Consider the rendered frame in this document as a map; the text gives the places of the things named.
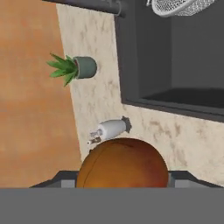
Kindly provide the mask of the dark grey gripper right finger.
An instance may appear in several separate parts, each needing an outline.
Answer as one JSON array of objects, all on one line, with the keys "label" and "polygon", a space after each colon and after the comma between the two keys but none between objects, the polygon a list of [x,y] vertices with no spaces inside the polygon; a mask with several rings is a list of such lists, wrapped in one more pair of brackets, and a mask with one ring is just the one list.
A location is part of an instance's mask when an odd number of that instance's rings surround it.
[{"label": "dark grey gripper right finger", "polygon": [[215,184],[195,178],[188,171],[169,171],[167,186],[173,188],[217,187]]}]

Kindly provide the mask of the dark grey sink faucet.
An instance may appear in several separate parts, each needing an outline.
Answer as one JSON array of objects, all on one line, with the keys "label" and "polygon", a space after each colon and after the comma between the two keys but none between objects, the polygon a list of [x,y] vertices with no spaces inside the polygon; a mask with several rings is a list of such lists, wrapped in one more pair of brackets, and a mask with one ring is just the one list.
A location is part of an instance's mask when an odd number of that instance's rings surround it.
[{"label": "dark grey sink faucet", "polygon": [[69,5],[91,11],[105,12],[117,17],[126,15],[128,5],[123,0],[43,0],[48,3]]}]

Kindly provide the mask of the orange peach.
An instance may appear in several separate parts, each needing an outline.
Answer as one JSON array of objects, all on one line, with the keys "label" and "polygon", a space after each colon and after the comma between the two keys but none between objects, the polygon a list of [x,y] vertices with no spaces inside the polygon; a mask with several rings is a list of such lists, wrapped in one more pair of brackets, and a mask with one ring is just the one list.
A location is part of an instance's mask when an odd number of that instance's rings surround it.
[{"label": "orange peach", "polygon": [[116,138],[95,146],[79,170],[79,188],[167,187],[168,168],[151,144]]}]

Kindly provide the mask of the green plant in grey pot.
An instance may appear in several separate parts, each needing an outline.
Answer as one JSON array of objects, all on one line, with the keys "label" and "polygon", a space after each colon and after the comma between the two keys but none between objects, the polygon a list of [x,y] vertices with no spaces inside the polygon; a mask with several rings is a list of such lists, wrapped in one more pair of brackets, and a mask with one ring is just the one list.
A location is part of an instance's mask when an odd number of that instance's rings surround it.
[{"label": "green plant in grey pot", "polygon": [[91,57],[77,56],[71,58],[67,55],[62,59],[53,53],[51,56],[54,58],[54,61],[46,62],[48,66],[55,68],[50,77],[63,77],[65,87],[73,80],[93,78],[97,72],[97,64]]}]

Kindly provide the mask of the dark grey sink basin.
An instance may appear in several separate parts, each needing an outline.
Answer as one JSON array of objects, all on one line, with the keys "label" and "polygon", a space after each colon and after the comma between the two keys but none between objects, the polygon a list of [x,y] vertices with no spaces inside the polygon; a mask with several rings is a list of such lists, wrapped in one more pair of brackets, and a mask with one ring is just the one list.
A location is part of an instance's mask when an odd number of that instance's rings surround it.
[{"label": "dark grey sink basin", "polygon": [[224,0],[192,17],[123,0],[115,18],[122,103],[224,123]]}]

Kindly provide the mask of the white soap dispenser bottle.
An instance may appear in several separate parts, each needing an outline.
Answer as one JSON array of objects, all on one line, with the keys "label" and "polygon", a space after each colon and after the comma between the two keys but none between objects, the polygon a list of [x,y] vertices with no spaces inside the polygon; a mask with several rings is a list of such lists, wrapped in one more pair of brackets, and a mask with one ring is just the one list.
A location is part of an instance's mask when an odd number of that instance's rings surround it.
[{"label": "white soap dispenser bottle", "polygon": [[123,132],[129,133],[132,126],[130,119],[123,116],[121,119],[107,120],[98,124],[97,129],[90,133],[88,144],[100,142],[118,137]]}]

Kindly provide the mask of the white mesh colander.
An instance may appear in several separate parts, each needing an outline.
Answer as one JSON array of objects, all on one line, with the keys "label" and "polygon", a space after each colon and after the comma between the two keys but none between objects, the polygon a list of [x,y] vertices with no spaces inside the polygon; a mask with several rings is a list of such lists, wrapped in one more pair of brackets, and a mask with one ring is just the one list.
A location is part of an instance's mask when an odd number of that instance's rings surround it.
[{"label": "white mesh colander", "polygon": [[146,0],[146,6],[162,18],[193,16],[214,4],[217,0]]}]

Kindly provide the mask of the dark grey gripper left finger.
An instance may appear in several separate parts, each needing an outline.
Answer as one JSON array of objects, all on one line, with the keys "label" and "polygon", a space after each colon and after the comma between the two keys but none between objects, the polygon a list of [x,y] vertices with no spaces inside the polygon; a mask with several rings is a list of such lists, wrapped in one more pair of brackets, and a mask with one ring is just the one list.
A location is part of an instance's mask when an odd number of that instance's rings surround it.
[{"label": "dark grey gripper left finger", "polygon": [[32,188],[75,188],[78,173],[78,171],[59,171],[53,178],[33,185]]}]

